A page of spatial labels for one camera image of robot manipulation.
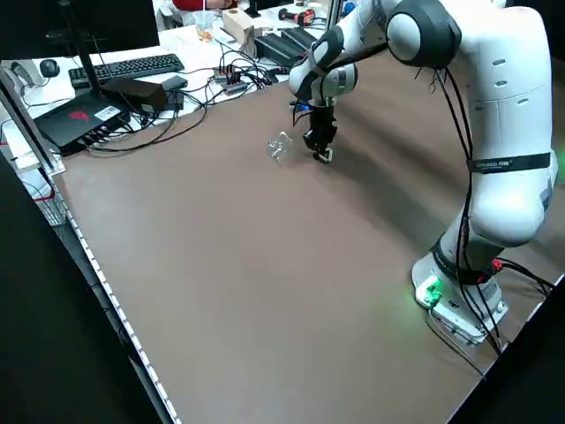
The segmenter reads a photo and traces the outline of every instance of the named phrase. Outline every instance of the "white desk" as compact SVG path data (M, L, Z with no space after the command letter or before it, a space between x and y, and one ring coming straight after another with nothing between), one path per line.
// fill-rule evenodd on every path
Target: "white desk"
M286 6L290 11L296 12L307 8L312 8L313 4L308 7L298 8L297 6L289 5ZM280 29L287 27L296 27L296 25L289 21L281 21L278 19L278 11L281 7L275 7L270 10L260 11L261 16L256 18L254 22L257 27L269 28L269 31L277 32ZM321 8L316 10L317 15L323 17L325 11ZM214 22L214 38L217 38L220 42L227 44L232 49L237 50L240 46L236 42L229 43L230 36L224 33L220 28L222 27L222 19L219 17ZM319 37L323 34L324 30L321 26L317 28L307 29L309 33L314 36ZM137 57L148 57L157 56L163 54L174 53L185 65L185 72L195 71L202 68L211 68L217 66L222 56L222 46L216 42L202 42L199 40L196 34L195 26L184 26L177 29L170 29L167 31L162 31L159 33L158 47L152 47L148 49L136 49L127 50L113 53L104 53L103 59L106 64L112 62L119 62L123 60L133 59ZM230 63L233 59L237 58L237 53L231 53L226 56L227 63ZM91 60L94 65L102 64L99 55L91 55ZM61 102L54 102L46 106L36 106L29 109L29 114L35 118L54 109L60 104L64 103L64 100L70 100L74 97L74 90L71 86L68 71L71 68L76 68L80 66L80 61L78 58L66 58L58 57L56 58L57 63L61 68L59 75L49 82L45 87L34 87L26 91L26 102L29 104L37 103L47 103L62 99ZM274 63L266 59L261 59L260 64L267 68L275 66ZM212 71L200 71L195 72L190 75L181 75L188 80L188 86L185 90L191 91L191 94L196 97L201 102L204 102L206 98L217 94L222 90L217 84L211 84L207 89L207 94L205 93L205 88L192 92L192 90L203 87L208 78L213 74ZM175 73L164 73L160 75L154 75L151 77L143 78L142 80L150 82L163 82L175 75ZM279 78L279 80L286 80L288 77ZM255 91L255 87L249 89L247 93ZM217 102L222 102L229 97L226 95L218 95L215 100ZM191 102L190 100L185 101L184 109L180 111L180 115L185 115L191 113L195 110L197 104ZM163 112L162 118L172 117L172 111ZM136 121L132 120L132 127L139 128ZM32 169L36 167L38 162L34 155L31 153L30 147L27 145L25 139L20 134L18 128L13 122L7 122L4 124L4 134L10 145L11 152L14 157L18 158L16 160L16 165L21 170Z

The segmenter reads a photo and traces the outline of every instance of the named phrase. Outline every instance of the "computer mouse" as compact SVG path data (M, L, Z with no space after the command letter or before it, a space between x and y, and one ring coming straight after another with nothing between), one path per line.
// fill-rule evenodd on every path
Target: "computer mouse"
M55 78L61 72L61 68L53 59L42 60L39 69L44 78Z

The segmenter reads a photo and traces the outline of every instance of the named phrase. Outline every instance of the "red logo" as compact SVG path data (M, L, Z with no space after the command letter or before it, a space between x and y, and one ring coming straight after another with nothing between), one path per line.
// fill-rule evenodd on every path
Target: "red logo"
M77 110L69 114L70 119L77 119L78 121L87 121L88 115L82 110Z

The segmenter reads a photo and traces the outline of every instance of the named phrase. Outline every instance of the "desk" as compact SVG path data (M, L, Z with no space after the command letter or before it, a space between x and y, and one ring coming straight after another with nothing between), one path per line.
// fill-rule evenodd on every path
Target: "desk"
M291 8L300 10L296 6L291 6ZM270 27L276 32L277 28L285 27L295 27L291 22L279 21L276 13L280 7L273 8L273 10L261 11L262 16L254 20L257 26ZM214 23L215 31L214 36L218 38L221 42L226 42L226 34L220 30L222 27L222 20L217 19ZM314 36L320 36L323 34L322 29L308 29L308 31ZM211 68L219 64L220 57L222 56L222 47L218 42L201 42L196 34L196 28L192 26L184 26L182 28L171 29L167 31L162 31L159 33L159 43L158 47L152 47L148 49L136 49L128 51L119 51L112 53L104 53L104 62L109 64L112 62L119 62L128 59L134 59L137 57L148 57L165 55L169 53L176 54L180 60L185 65L185 72L194 71L202 68ZM237 43L230 44L233 49L238 49L239 45ZM231 61L237 57L236 54L226 56L226 60ZM91 59L94 65L102 64L99 55L91 55ZM77 58L56 58L61 72L60 74L53 78L46 87L34 87L26 92L26 101L29 104L37 103L47 103L56 100L62 100L61 102L55 102L48 104L46 106L37 106L29 109L30 115L35 118L46 113L49 110L63 104L64 100L68 100L74 97L74 90L72 89L71 82L69 79L68 71L71 68L76 68L80 66L80 61ZM261 65L267 68L273 67L275 64L268 60L261 60ZM168 78L175 75L175 73L164 73L160 75L154 75L152 77L143 78L142 80L160 83ZM188 80L188 87L186 90L193 90L198 87L203 87L208 78L213 75L212 71L202 71L195 72L191 75L186 75L185 78ZM286 80L288 77L280 78L280 80ZM204 102L206 97L211 97L214 94L220 92L222 88L216 84L210 86L212 93L208 89L208 94L206 95L205 89L197 90L192 92L192 95L198 98L200 101ZM255 90L255 87L249 90L249 93ZM224 101L228 98L226 95L219 95L216 100L218 102ZM186 115L191 113L196 108L196 104L186 100L185 107L181 110L180 115ZM171 112L162 113L163 118L172 117ZM132 126L134 128L139 128L139 125L135 120L132 120ZM12 122L8 122L3 127L6 139L10 145L11 152L14 157L18 157L17 166L20 169L33 168L37 166L37 159L31 155L31 149L27 145L25 139L19 133L16 125Z
M305 119L291 128L279 85L160 146L70 157L57 176L184 422L438 423L478 380L426 327L409 277L463 203L448 108L389 54L359 74L336 105L329 166L303 148ZM251 109L262 119L248 128ZM277 165L266 148L280 131L295 147ZM558 187L536 242L507 256L555 280L564 211ZM539 297L511 274L501 287L511 339Z

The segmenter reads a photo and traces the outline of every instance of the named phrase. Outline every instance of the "monitor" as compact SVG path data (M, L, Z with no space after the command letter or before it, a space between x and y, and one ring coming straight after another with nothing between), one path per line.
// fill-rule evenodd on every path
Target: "monitor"
M159 44L151 0L3 0L0 59L72 57L62 6L69 4L89 54L140 49Z
M271 7L293 4L292 0L249 0L249 8L245 11L252 18L259 17L259 11L270 9Z

